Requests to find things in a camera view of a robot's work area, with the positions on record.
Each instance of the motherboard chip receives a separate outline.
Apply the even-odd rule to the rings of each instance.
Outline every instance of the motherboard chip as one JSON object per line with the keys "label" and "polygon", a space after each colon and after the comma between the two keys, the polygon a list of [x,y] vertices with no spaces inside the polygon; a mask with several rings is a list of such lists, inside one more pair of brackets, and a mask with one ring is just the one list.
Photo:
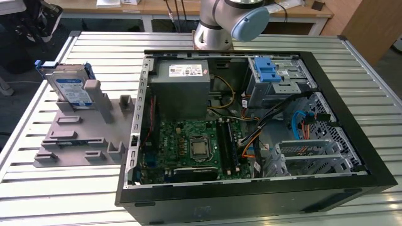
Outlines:
{"label": "motherboard chip", "polygon": [[190,137],[190,156],[195,161],[205,161],[210,157],[210,140],[207,136]]}
{"label": "motherboard chip", "polygon": [[194,155],[206,155],[207,154],[207,144],[205,142],[193,143],[193,154]]}

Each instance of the metal table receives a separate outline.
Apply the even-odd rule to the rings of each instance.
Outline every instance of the metal table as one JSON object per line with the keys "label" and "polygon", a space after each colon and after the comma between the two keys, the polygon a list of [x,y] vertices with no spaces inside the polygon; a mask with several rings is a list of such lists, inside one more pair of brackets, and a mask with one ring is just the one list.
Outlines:
{"label": "metal table", "polygon": [[[137,97],[145,49],[191,49],[191,35],[83,32],[69,38],[58,61],[93,64],[110,98]],[[402,224],[402,102],[348,41],[337,37],[263,35],[242,50],[312,51],[400,183],[334,210],[202,224],[302,226]],[[115,206],[119,166],[35,168],[34,156],[51,126],[56,94],[44,81],[0,154],[2,225],[139,225]]]}

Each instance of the cable on desk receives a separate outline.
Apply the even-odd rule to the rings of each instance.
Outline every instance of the cable on desk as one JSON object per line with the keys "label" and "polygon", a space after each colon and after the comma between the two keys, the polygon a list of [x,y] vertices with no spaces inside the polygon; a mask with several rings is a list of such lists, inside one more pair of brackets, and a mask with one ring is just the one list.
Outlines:
{"label": "cable on desk", "polygon": [[189,26],[187,26],[187,14],[186,14],[186,7],[185,7],[185,1],[182,0],[182,7],[183,7],[183,14],[185,14],[185,27],[186,27],[186,31],[189,32]]}
{"label": "cable on desk", "polygon": [[278,4],[277,2],[274,2],[278,6],[281,6],[281,8],[284,9],[284,11],[285,11],[285,23],[288,23],[288,10],[286,10],[286,8],[281,5],[281,4]]}
{"label": "cable on desk", "polygon": [[174,26],[175,26],[177,32],[179,32],[178,27],[177,27],[177,24],[175,24],[175,17],[174,17],[174,13],[173,13],[173,11],[171,11],[171,8],[170,8],[169,0],[165,0],[165,2],[166,2],[166,6],[167,6],[167,8],[169,8],[169,15],[170,15],[171,22],[173,22],[173,24],[174,24]]}
{"label": "cable on desk", "polygon": [[179,22],[179,32],[181,32],[182,31],[182,26],[181,26],[181,14],[179,14],[179,8],[178,8],[178,0],[175,0],[175,8],[177,8],[178,22]]}

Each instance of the sticker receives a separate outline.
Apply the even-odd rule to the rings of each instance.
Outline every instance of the sticker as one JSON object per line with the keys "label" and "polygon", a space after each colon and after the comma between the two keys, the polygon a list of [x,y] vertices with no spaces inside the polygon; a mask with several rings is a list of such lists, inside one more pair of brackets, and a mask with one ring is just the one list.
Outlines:
{"label": "sticker", "polygon": [[242,100],[242,107],[247,108],[247,100]]}
{"label": "sticker", "polygon": [[123,13],[141,13],[138,10],[123,10]]}
{"label": "sticker", "polygon": [[81,79],[56,79],[56,85],[67,101],[77,106],[78,109],[89,108],[89,106],[93,105],[91,97],[85,91],[85,85]]}
{"label": "sticker", "polygon": [[262,166],[257,162],[254,162],[254,168],[258,172],[262,170]]}
{"label": "sticker", "polygon": [[289,75],[288,70],[285,71],[277,71],[278,75]]}
{"label": "sticker", "polygon": [[202,65],[171,65],[170,77],[202,76]]}
{"label": "sticker", "polygon": [[71,142],[58,142],[58,145],[74,145]]}

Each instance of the wooden desk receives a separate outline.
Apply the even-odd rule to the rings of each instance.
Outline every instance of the wooden desk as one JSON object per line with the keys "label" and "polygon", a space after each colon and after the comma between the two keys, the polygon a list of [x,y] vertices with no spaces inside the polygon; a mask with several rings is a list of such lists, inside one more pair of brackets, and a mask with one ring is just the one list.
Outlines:
{"label": "wooden desk", "polygon": [[[63,18],[110,18],[110,19],[142,19],[146,32],[153,32],[153,19],[170,19],[163,0],[142,0],[138,5],[122,4],[119,8],[97,8],[97,0],[46,0],[65,9]],[[314,0],[308,0],[308,6],[293,7],[288,10],[290,23],[313,23],[309,35],[320,35],[328,19],[334,16],[325,6],[322,11],[312,9]],[[174,0],[169,1],[175,14]],[[179,14],[183,16],[181,1],[178,1]],[[201,1],[185,1],[187,18],[199,20]],[[272,14],[270,22],[284,22],[285,11]]]}

